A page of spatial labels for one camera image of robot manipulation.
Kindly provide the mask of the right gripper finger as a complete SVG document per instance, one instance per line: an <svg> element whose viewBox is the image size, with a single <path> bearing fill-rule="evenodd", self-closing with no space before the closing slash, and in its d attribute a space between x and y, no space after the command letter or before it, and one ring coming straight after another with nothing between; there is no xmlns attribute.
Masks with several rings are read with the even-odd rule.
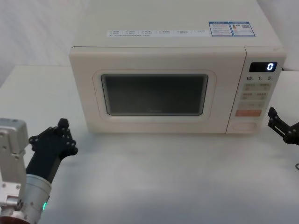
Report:
<svg viewBox="0 0 299 224"><path fill-rule="evenodd" d="M268 111L268 127L278 133L283 140L288 140L290 137L290 126L286 124L279 116L274 107L270 107Z"/></svg>

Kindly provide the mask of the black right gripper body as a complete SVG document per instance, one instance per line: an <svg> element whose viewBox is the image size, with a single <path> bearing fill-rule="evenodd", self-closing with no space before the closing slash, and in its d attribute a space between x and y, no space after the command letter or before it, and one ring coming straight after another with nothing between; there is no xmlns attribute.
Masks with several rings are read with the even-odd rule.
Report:
<svg viewBox="0 0 299 224"><path fill-rule="evenodd" d="M299 123L289 126L286 129L283 141L286 144L299 145Z"/></svg>

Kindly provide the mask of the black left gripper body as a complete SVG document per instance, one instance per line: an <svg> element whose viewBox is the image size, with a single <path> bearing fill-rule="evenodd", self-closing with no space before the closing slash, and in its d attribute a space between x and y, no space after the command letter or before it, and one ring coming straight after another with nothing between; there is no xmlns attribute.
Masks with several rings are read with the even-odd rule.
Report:
<svg viewBox="0 0 299 224"><path fill-rule="evenodd" d="M66 140L59 137L29 138L34 154L26 168L28 175L35 175L53 182L66 149Z"/></svg>

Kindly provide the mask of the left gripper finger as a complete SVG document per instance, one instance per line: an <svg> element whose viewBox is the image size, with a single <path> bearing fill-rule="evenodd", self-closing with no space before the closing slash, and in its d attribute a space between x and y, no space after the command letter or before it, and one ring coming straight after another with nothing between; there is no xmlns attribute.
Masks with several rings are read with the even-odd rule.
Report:
<svg viewBox="0 0 299 224"><path fill-rule="evenodd" d="M61 118L61 132L64 141L62 155L76 155L78 153L78 148L76 146L76 141L72 138L68 119Z"/></svg>
<svg viewBox="0 0 299 224"><path fill-rule="evenodd" d="M54 152L64 142L64 119L61 118L55 127L48 127L38 135L29 138L33 152Z"/></svg>

